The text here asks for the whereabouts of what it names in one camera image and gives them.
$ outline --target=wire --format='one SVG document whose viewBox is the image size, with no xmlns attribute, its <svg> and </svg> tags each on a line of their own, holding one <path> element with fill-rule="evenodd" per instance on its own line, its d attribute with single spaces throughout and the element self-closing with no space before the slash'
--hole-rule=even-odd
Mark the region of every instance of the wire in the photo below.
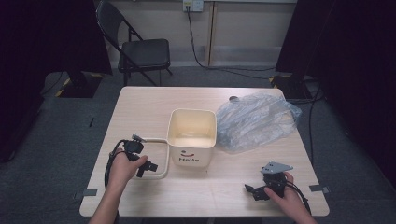
<svg viewBox="0 0 396 224">
<path fill-rule="evenodd" d="M 311 122 L 312 121 L 312 110 L 314 109 L 314 104 L 317 101 L 318 93 L 319 93 L 320 88 L 321 88 L 321 82 L 319 82 L 317 94 L 315 95 L 314 100 L 312 101 L 312 105 L 311 105 L 311 108 L 309 110 L 309 119 L 308 119 L 309 144 L 311 146 L 311 164 L 312 164 L 312 166 L 314 166 L 314 143 L 313 143 L 314 141 L 312 140 L 312 125 L 311 125 L 311 123 L 312 123 Z"/>
<path fill-rule="evenodd" d="M 107 188 L 108 179 L 109 179 L 109 176 L 110 176 L 110 169 L 111 169 L 111 166 L 113 165 L 113 161 L 116 159 L 116 156 L 119 153 L 124 152 L 124 151 L 117 152 L 117 149 L 119 148 L 121 143 L 125 144 L 127 142 L 128 142 L 127 140 L 120 140 L 116 144 L 116 146 L 114 147 L 113 151 L 109 155 L 109 158 L 108 158 L 108 161 L 107 161 L 107 165 L 106 165 L 106 169 L 105 169 L 105 189 Z M 119 220 L 120 220 L 120 213 L 119 213 L 119 210 L 117 210 L 117 214 L 116 214 L 116 217 L 114 219 L 114 223 L 115 224 L 119 223 Z"/>
<path fill-rule="evenodd" d="M 312 215 L 311 207 L 309 206 L 308 199 L 305 198 L 303 193 L 300 191 L 300 189 L 295 184 L 291 183 L 289 180 L 286 180 L 286 183 L 285 182 L 281 182 L 281 181 L 276 181 L 276 180 L 271 180 L 271 182 L 275 183 L 275 184 L 278 184 L 278 185 L 281 185 L 281 186 L 284 186 L 284 187 L 289 187 L 291 189 L 294 189 L 300 195 L 306 210 L 309 212 L 310 215 Z"/>
<path fill-rule="evenodd" d="M 252 72 L 265 72 L 265 71 L 269 71 L 269 70 L 275 69 L 274 67 L 266 68 L 266 69 L 247 69 L 247 68 L 237 68 L 237 67 L 209 67 L 209 66 L 204 66 L 204 65 L 202 65 L 202 64 L 198 61 L 198 58 L 197 58 L 196 52 L 195 52 L 194 37 L 193 37 L 192 25 L 191 25 L 190 7 L 186 7 L 186 9 L 187 9 L 187 15 L 188 15 L 188 17 L 189 17 L 190 39 L 191 39 L 192 52 L 193 52 L 193 54 L 194 54 L 194 59 L 195 59 L 195 61 L 196 61 L 202 68 L 207 69 L 207 70 L 218 70 L 218 71 L 228 72 L 228 73 L 232 73 L 232 74 L 235 74 L 235 75 L 238 75 L 238 76 L 242 76 L 242 77 L 249 77 L 249 78 L 256 78 L 256 79 L 269 79 L 269 77 L 252 77 L 252 76 L 249 76 L 249 75 L 245 75 L 245 74 L 233 72 L 233 71 L 230 71 L 230 70 L 228 70 L 228 69 L 231 69 L 231 70 L 240 70 L 240 71 L 252 71 Z"/>
</svg>

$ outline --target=bucket handle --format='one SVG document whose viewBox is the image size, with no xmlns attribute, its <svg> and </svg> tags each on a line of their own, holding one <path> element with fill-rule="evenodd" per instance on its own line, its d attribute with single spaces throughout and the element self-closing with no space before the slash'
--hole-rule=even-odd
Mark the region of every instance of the bucket handle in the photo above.
<svg viewBox="0 0 396 224">
<path fill-rule="evenodd" d="M 133 179 L 143 179 L 143 180 L 150 180 L 150 179 L 163 179 L 165 178 L 166 174 L 168 173 L 168 166 L 169 166 L 169 144 L 166 139 L 163 138 L 143 138 L 147 143 L 165 143 L 166 144 L 166 162 L 165 162 L 165 169 L 160 174 L 148 174 L 145 173 L 142 178 L 136 178 L 135 176 Z"/>
</svg>

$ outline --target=human hand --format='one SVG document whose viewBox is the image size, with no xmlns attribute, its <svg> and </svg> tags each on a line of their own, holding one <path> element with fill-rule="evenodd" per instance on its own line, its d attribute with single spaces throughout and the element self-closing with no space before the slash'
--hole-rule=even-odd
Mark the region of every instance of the human hand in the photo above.
<svg viewBox="0 0 396 224">
<path fill-rule="evenodd" d="M 124 152 L 119 153 L 111 166 L 107 188 L 121 188 L 123 190 L 128 181 L 134 177 L 137 169 L 147 160 L 147 156 L 142 156 L 137 161 L 129 161 Z"/>
<path fill-rule="evenodd" d="M 290 183 L 293 183 L 294 178 L 288 172 L 284 172 L 286 178 Z M 282 211 L 291 219 L 296 221 L 297 223 L 317 223 L 309 212 L 306 210 L 303 202 L 300 199 L 300 196 L 297 192 L 290 188 L 285 187 L 284 197 L 280 198 L 273 190 L 270 188 L 264 188 L 265 193 L 277 203 Z"/>
</svg>

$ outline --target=cream plastic bucket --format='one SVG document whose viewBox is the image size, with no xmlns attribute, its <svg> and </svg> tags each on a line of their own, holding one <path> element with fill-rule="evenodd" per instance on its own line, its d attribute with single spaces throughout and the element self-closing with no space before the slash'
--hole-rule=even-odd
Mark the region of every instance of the cream plastic bucket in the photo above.
<svg viewBox="0 0 396 224">
<path fill-rule="evenodd" d="M 176 109 L 169 121 L 167 142 L 174 164 L 206 167 L 216 144 L 216 115 L 208 110 Z"/>
</svg>

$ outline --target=plastic bag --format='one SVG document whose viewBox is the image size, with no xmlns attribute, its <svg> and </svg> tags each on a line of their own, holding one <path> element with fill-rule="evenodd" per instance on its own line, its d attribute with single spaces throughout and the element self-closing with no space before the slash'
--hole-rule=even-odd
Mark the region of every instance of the plastic bag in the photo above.
<svg viewBox="0 0 396 224">
<path fill-rule="evenodd" d="M 231 97 L 216 113 L 218 144 L 229 153 L 261 147 L 292 133 L 301 114 L 283 97 L 263 91 Z"/>
</svg>

